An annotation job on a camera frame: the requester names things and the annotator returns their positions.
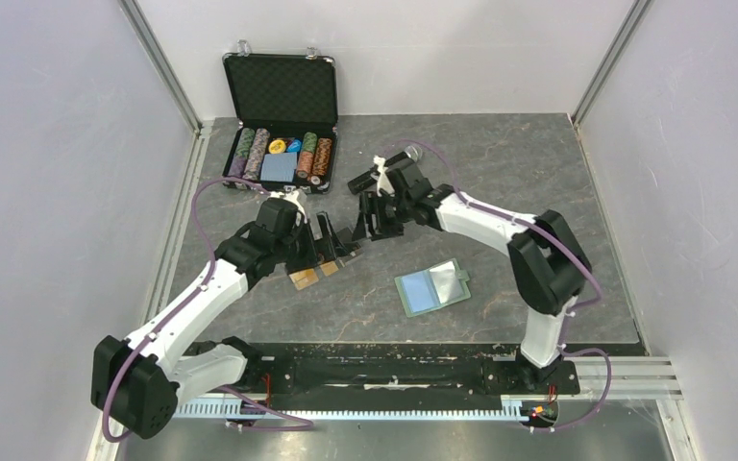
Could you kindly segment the green card holder wallet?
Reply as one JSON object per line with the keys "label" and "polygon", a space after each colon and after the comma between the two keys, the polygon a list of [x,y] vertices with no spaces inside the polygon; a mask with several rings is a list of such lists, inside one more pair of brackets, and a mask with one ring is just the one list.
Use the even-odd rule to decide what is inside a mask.
{"label": "green card holder wallet", "polygon": [[395,278],[406,316],[416,317],[471,298],[467,271],[455,258]]}

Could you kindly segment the clear acrylic card tray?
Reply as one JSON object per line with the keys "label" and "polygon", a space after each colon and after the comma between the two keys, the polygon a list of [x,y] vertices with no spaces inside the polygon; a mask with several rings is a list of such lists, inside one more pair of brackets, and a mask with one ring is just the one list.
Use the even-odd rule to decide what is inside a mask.
{"label": "clear acrylic card tray", "polygon": [[320,235],[313,232],[311,223],[304,224],[284,265],[298,291],[334,275],[362,253],[360,244],[352,240],[350,228],[335,230],[325,211],[318,212],[315,219]]}

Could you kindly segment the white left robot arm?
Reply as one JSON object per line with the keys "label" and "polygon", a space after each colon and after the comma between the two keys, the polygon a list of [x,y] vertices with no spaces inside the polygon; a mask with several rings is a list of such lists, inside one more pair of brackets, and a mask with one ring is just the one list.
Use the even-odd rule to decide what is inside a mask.
{"label": "white left robot arm", "polygon": [[273,192],[257,218],[212,250],[202,272],[175,300],[144,326],[95,347],[90,401],[103,413],[106,440],[120,442],[110,423],[127,435],[150,439],[171,421],[178,406],[210,390],[233,384],[256,389],[262,364],[231,344],[185,357],[198,335],[228,306],[244,297],[279,264],[301,260],[312,245],[301,191]]}

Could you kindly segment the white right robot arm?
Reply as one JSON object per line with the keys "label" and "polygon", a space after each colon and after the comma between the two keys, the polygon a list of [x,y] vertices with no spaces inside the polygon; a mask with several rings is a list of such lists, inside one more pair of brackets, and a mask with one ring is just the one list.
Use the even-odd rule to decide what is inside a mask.
{"label": "white right robot arm", "polygon": [[563,361],[567,319],[593,278],[591,263],[560,213],[518,213],[475,200],[455,185],[435,186],[404,155],[376,158],[348,188],[359,198],[355,240],[397,237],[413,222],[506,255],[518,293],[529,307],[516,352],[517,380],[530,392],[554,381]]}

